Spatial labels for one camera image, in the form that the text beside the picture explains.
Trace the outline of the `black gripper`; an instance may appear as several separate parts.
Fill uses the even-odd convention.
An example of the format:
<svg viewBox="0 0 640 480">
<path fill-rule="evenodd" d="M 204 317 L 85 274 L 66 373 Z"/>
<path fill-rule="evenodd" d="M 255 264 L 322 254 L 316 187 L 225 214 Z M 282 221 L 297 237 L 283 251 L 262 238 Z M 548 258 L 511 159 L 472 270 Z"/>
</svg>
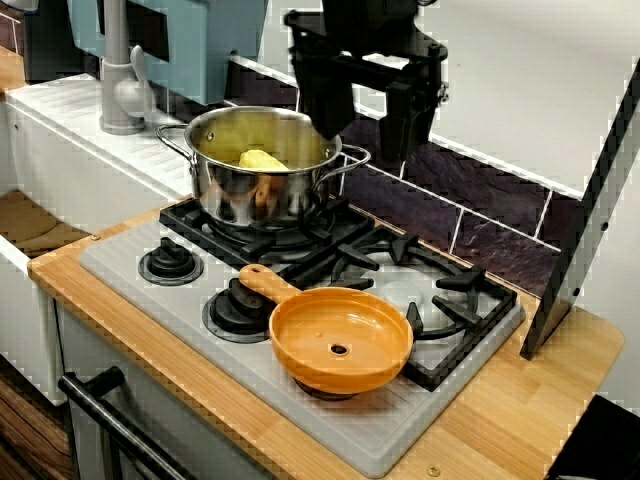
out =
<svg viewBox="0 0 640 480">
<path fill-rule="evenodd" d="M 355 118 L 352 85 L 385 92 L 380 121 L 384 161 L 404 161 L 427 142 L 436 105 L 448 99 L 442 79 L 447 48 L 415 24 L 426 1 L 324 1 L 320 11 L 291 10 L 284 24 L 302 111 L 333 139 Z"/>
</svg>

